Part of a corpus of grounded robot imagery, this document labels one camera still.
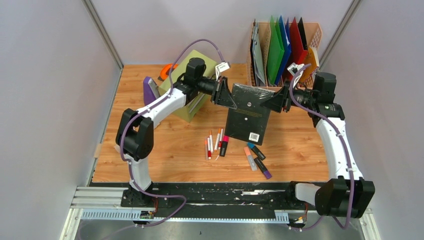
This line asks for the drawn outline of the purple stapler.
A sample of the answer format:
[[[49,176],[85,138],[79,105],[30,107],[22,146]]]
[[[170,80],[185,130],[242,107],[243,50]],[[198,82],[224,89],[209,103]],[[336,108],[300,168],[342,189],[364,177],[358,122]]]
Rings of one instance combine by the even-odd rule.
[[[143,102],[145,105],[149,105],[158,99],[161,95],[158,90],[157,83],[149,76],[146,76],[143,80]]]

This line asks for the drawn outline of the orange grey highlighter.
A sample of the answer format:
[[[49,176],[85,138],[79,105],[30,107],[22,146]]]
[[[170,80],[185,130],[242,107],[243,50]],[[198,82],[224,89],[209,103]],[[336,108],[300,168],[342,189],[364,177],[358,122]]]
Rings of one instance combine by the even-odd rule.
[[[252,154],[250,152],[249,147],[246,146],[246,147],[243,148],[243,150],[244,150],[244,153],[246,155],[246,158],[247,158],[247,161],[249,163],[249,166],[250,166],[251,170],[252,171],[256,171],[257,170],[257,166],[256,166],[256,163],[254,161],[254,158],[253,158],[253,156],[252,156]]]

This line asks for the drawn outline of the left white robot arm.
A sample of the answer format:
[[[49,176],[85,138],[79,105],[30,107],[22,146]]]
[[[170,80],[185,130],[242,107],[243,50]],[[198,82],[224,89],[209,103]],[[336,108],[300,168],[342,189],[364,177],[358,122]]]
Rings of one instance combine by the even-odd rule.
[[[215,77],[204,75],[206,63],[202,58],[190,58],[185,71],[172,82],[170,89],[152,103],[137,110],[126,109],[121,117],[116,134],[118,152],[128,163],[130,185],[136,189],[134,200],[140,206],[149,206],[153,193],[149,174],[148,156],[154,146],[154,129],[166,117],[188,105],[199,93],[210,96],[218,106],[237,109],[228,86],[228,79],[221,73],[230,68],[228,62],[215,66]]]

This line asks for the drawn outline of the green drawer cabinet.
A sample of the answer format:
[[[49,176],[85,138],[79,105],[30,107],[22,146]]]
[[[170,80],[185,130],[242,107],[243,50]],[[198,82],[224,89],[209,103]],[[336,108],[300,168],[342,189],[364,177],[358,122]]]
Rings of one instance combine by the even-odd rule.
[[[215,66],[217,65],[217,62],[197,50],[192,50],[179,63],[179,65],[175,69],[173,69],[172,75],[171,75],[173,83],[175,83],[177,81],[177,78],[186,71],[186,66],[191,58],[201,58],[204,60],[206,69],[203,76],[208,78],[215,76]],[[162,96],[168,91],[169,88],[170,88],[170,81],[169,81],[169,77],[167,77],[167,78],[164,78],[164,81],[158,87],[159,94]],[[189,123],[192,121],[195,114],[202,108],[202,106],[209,99],[210,99],[209,95],[199,92],[198,95],[193,100],[191,100],[187,105],[177,109],[172,114]]]

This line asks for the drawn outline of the blue capped black marker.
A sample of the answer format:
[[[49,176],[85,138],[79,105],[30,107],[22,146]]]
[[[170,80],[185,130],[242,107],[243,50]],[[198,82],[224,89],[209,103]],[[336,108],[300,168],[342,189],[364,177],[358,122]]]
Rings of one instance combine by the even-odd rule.
[[[255,144],[250,142],[247,142],[246,144],[249,147],[249,149],[252,150],[261,161],[266,159],[266,156]]]

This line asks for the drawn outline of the pink capped black highlighter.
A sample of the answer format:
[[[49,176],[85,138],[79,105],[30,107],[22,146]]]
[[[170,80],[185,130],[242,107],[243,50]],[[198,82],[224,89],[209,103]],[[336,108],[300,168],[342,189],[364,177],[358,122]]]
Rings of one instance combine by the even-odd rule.
[[[228,143],[229,143],[229,137],[227,135],[224,135],[222,137],[222,141],[221,141],[221,145],[220,145],[220,152],[219,152],[220,157],[224,157],[226,155]]]

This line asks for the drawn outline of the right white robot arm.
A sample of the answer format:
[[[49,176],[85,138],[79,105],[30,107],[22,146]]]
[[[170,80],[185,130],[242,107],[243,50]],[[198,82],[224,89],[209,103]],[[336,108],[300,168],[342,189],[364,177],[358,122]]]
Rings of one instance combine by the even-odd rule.
[[[291,107],[306,110],[323,144],[330,180],[322,186],[292,181],[285,195],[286,204],[298,209],[308,203],[321,216],[359,219],[375,194],[375,185],[364,180],[354,160],[343,108],[334,102],[336,84],[336,76],[327,72],[316,75],[311,89],[296,89],[287,80],[261,106],[278,113],[288,112]]]

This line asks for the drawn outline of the black paperback book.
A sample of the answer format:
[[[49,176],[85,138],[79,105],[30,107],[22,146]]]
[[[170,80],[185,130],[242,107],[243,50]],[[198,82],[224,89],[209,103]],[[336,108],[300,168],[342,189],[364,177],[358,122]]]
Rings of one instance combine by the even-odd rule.
[[[224,135],[261,146],[264,141],[271,110],[261,106],[274,92],[240,83],[232,85],[236,109],[229,109]]]

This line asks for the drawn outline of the red plastic folder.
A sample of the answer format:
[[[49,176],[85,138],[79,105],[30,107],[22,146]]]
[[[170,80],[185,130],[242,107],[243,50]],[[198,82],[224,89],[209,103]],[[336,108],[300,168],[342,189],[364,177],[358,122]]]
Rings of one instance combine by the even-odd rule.
[[[293,18],[292,23],[289,26],[289,42],[291,47],[290,54],[284,59],[284,67],[288,67],[292,63],[303,64],[308,54],[308,45],[306,42],[305,29],[302,18],[297,22],[296,18]],[[282,73],[282,80],[291,80],[292,76],[287,69],[284,69]]]

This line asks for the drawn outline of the grey clipboard with papers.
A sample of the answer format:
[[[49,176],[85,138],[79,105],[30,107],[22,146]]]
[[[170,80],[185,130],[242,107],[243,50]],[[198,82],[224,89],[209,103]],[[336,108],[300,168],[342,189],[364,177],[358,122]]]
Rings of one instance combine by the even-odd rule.
[[[263,56],[259,38],[259,27],[256,19],[252,23],[252,33],[250,41],[250,62],[252,77],[256,87],[266,86],[266,76],[264,71]]]

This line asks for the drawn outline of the purple highlighter marker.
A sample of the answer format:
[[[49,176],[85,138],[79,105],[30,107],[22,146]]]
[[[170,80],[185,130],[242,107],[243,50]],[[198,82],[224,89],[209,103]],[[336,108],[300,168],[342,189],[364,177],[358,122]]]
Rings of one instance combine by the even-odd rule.
[[[269,172],[269,170],[267,169],[267,167],[264,165],[263,161],[259,157],[256,157],[254,159],[254,162],[267,180],[272,178],[272,174]]]

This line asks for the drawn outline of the blue plastic folder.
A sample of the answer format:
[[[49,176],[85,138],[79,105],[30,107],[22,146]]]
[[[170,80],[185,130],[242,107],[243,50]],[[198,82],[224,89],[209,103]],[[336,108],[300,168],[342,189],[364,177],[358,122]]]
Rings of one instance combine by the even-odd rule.
[[[290,40],[289,40],[289,34],[288,34],[288,28],[286,27],[286,23],[284,22],[284,18],[281,15],[278,19],[278,26],[280,29],[280,35],[281,35],[281,43],[283,46],[283,57],[274,81],[275,85],[278,85],[281,81],[281,77],[284,72],[284,67],[287,64],[287,61],[289,59],[289,56],[291,54],[291,46],[290,46]]]

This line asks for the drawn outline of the green plastic folder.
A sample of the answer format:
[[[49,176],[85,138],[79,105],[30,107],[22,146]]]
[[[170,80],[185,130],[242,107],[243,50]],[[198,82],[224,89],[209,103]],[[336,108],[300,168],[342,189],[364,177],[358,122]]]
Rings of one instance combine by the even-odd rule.
[[[266,63],[266,73],[268,81],[271,85],[275,85],[277,75],[284,56],[284,46],[282,41],[282,35],[280,25],[273,16],[269,20],[270,28],[270,41],[268,48],[268,56]]]

